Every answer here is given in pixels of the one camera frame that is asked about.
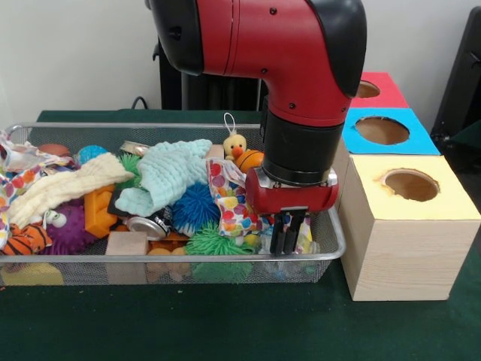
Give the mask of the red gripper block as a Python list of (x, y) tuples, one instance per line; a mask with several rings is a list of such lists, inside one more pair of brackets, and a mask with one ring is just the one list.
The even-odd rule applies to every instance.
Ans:
[[(275, 214), (270, 252), (274, 255), (293, 253), (306, 211), (328, 210), (337, 200), (339, 184), (331, 168), (327, 181), (311, 187), (291, 187), (269, 178), (262, 168), (251, 168), (246, 176), (246, 199), (259, 215)], [(285, 231), (288, 214), (293, 211), (289, 228)]]

